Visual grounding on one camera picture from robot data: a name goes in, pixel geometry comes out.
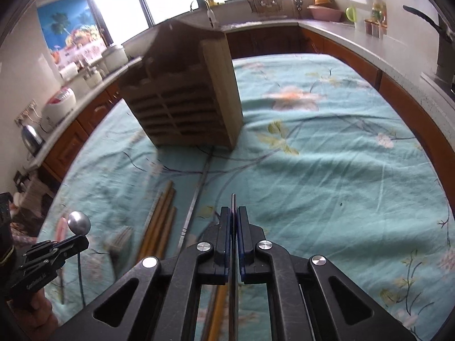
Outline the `left hand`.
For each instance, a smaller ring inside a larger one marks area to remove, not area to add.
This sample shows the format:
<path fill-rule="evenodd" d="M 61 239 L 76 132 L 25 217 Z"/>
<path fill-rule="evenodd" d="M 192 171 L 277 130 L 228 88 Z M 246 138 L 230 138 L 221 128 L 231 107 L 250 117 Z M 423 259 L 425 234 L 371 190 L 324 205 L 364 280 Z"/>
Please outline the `left hand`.
<path fill-rule="evenodd" d="M 33 294 L 28 303 L 12 300 L 9 307 L 30 340 L 48 340 L 59 327 L 44 289 Z"/>

